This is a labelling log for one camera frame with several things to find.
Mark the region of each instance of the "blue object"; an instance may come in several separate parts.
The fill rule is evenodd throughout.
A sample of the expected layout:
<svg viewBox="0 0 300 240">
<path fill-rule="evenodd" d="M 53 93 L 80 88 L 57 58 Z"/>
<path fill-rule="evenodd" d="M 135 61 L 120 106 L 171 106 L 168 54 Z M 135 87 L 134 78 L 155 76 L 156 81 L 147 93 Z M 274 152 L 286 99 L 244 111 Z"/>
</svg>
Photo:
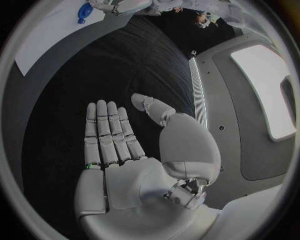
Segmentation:
<svg viewBox="0 0 300 240">
<path fill-rule="evenodd" d="M 93 7 L 89 3 L 85 3 L 81 6 L 78 11 L 78 23 L 84 24 L 86 22 L 85 18 L 87 18 L 93 11 Z"/>
</svg>

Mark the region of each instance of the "white robot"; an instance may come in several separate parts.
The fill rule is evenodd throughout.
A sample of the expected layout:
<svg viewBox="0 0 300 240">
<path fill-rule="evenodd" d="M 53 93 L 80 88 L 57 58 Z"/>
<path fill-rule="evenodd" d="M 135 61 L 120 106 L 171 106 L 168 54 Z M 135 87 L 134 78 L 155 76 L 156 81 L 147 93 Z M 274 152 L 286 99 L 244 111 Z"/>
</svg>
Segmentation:
<svg viewBox="0 0 300 240">
<path fill-rule="evenodd" d="M 99 100 L 87 107 L 85 170 L 74 205 L 91 239 L 199 239 L 218 214 L 204 204 L 204 187 L 220 173 L 210 132 L 164 102 L 134 93 L 131 102 L 162 126 L 160 161 L 147 157 L 125 108 Z"/>
<path fill-rule="evenodd" d="M 233 27 L 249 28 L 266 36 L 257 21 L 235 0 L 122 0 L 116 5 L 112 5 L 112 0 L 89 0 L 89 3 L 96 9 L 115 15 L 138 13 L 160 16 L 162 12 L 181 7 L 215 14 Z"/>
</svg>

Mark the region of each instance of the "dark background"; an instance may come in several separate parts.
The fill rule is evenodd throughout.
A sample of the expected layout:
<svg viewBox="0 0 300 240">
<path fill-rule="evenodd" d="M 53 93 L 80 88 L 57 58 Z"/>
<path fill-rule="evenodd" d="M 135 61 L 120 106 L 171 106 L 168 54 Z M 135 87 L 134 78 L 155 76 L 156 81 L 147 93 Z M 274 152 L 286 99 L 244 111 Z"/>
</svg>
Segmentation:
<svg viewBox="0 0 300 240">
<path fill-rule="evenodd" d="M 18 23 L 21 16 L 31 7 L 33 0 L 17 1 L 10 0 L 5 3 L 1 3 L 2 13 L 7 15 L 1 18 L 0 23 L 0 45 L 2 46 L 8 37 L 9 33 L 13 30 L 14 26 Z M 288 9 L 298 8 L 298 13 L 300 10 L 299 2 L 297 0 L 284 1 L 285 9 L 282 8 L 283 3 L 280 0 L 265 0 L 266 2 L 281 18 L 281 20 L 286 24 L 288 29 L 291 31 L 294 38 L 297 39 L 298 45 L 300 45 L 300 26 L 295 25 L 297 20 L 295 16 L 289 14 Z M 9 236 L 10 239 L 21 238 L 25 240 L 32 240 L 34 237 L 23 227 L 19 219 L 11 210 L 8 202 L 3 196 L 2 192 L 0 194 L 0 204 L 1 204 L 1 234 L 3 236 Z M 299 215 L 300 206 L 300 193 L 295 189 L 295 198 L 287 212 L 282 215 L 279 223 L 275 228 L 269 232 L 268 236 L 264 239 L 287 239 L 296 240 L 300 237 L 300 220 L 297 218 Z"/>
</svg>

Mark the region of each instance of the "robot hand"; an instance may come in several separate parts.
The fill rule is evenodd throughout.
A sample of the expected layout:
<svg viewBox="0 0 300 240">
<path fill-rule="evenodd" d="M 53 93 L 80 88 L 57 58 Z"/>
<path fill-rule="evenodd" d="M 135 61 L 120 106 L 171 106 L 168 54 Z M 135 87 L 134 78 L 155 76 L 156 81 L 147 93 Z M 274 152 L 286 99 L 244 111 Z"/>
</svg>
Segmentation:
<svg viewBox="0 0 300 240">
<path fill-rule="evenodd" d="M 103 100 L 90 103 L 85 170 L 74 199 L 83 229 L 92 239 L 169 239 L 191 221 L 209 218 L 204 221 L 208 229 L 215 215 L 202 204 L 202 186 L 215 181 L 220 171 L 213 137 L 194 118 L 155 98 L 135 93 L 131 101 L 164 127 L 161 162 L 146 157 L 125 108 Z"/>
</svg>

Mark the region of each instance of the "white panel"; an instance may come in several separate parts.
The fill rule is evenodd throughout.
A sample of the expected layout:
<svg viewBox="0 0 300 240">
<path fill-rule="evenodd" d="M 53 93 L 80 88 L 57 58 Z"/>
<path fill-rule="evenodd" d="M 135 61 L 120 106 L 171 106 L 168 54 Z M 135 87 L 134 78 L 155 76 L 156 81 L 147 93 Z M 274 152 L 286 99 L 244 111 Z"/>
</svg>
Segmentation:
<svg viewBox="0 0 300 240">
<path fill-rule="evenodd" d="M 63 0 L 33 29 L 15 57 L 23 76 L 57 42 L 81 28 L 104 19 L 105 13 L 94 8 L 85 19 L 85 23 L 78 24 L 78 10 L 84 3 L 85 0 Z"/>
<path fill-rule="evenodd" d="M 233 52 L 231 57 L 260 101 L 270 137 L 279 141 L 293 135 L 297 130 L 281 90 L 281 82 L 290 74 L 283 59 L 262 45 Z"/>
</svg>

